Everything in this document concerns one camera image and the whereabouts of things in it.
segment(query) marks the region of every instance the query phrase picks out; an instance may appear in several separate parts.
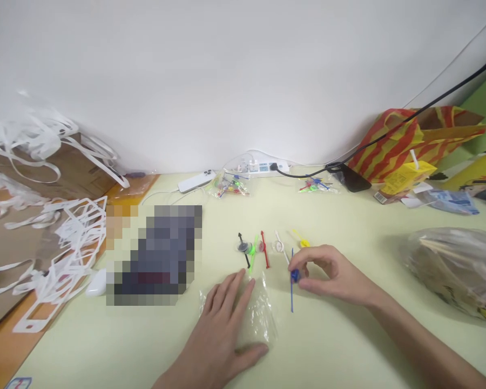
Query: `red plastic stick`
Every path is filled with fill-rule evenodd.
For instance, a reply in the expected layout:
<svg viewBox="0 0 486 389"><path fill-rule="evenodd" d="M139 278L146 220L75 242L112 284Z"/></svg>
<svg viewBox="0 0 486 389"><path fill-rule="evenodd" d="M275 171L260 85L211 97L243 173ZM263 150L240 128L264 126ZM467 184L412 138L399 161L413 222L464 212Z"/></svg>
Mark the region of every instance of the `red plastic stick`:
<svg viewBox="0 0 486 389"><path fill-rule="evenodd" d="M265 234L261 231L261 237L263 238L263 251L265 252L265 259L266 259L266 268L270 268L270 264L268 263L268 255L266 254L266 243L265 243Z"/></svg>

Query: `striped bag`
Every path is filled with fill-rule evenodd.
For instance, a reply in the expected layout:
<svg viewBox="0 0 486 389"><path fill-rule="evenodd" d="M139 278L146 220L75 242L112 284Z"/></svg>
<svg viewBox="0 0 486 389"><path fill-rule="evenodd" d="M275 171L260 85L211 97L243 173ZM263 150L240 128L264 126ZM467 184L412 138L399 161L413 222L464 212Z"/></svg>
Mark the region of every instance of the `striped bag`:
<svg viewBox="0 0 486 389"><path fill-rule="evenodd" d="M385 111L369 129L360 146L379 138L412 115L415 110ZM486 132L482 116L455 106L433 107L404 123L385 139L362 150L348 166L371 183L385 178L406 162L414 149L418 160L437 166L439 161L475 137Z"/></svg>

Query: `black phone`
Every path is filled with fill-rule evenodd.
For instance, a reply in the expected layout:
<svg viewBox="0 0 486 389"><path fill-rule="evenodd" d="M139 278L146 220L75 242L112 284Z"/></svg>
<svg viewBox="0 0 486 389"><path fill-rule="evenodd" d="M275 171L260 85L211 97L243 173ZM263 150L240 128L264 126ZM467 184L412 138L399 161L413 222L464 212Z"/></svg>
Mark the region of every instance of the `black phone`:
<svg viewBox="0 0 486 389"><path fill-rule="evenodd" d="M349 168L347 165L340 165L339 168L341 171L334 174L350 192L361 192L371 187L371 183L369 181L367 181L353 169Z"/></svg>

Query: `white wall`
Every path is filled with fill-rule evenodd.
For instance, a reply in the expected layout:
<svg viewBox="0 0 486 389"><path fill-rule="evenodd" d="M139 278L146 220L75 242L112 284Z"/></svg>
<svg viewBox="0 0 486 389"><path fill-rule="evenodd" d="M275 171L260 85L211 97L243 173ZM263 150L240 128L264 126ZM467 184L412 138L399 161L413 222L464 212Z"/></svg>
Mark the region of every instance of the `white wall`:
<svg viewBox="0 0 486 389"><path fill-rule="evenodd" d="M323 163L480 67L485 26L486 0L0 1L0 119L26 89L130 168Z"/></svg>

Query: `light yellow tabletop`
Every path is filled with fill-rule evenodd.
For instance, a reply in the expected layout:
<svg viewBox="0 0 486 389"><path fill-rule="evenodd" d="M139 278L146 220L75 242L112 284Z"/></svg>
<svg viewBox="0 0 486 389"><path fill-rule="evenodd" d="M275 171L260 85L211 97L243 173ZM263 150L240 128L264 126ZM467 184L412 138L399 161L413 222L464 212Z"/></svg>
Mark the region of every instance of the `light yellow tabletop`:
<svg viewBox="0 0 486 389"><path fill-rule="evenodd" d="M294 170L304 173L302 169ZM192 175L161 176L150 191L174 190ZM481 214L460 216L430 207L409 210L381 205L370 191L298 193L302 181L278 177L252 182L252 195L203 199L202 266L176 306L112 307L106 297L79 295L60 314L17 372L32 377L32 388L150 388L174 361L199 314L199 290L246 267L235 250L238 233L253 242L261 230L268 244L255 259L264 272L278 338L256 367L230 388L417 388L421 380L396 345L363 308L322 299L296 289L290 312L290 285L282 254L274 253L274 230L287 252L299 249L296 229L311 245L332 244L389 292L433 334L486 375L486 323L465 316L426 290L404 267L407 235L429 227L486 230ZM177 194L157 194L145 205L167 204ZM180 204L202 200L195 192ZM97 268L129 258L129 228Z"/></svg>

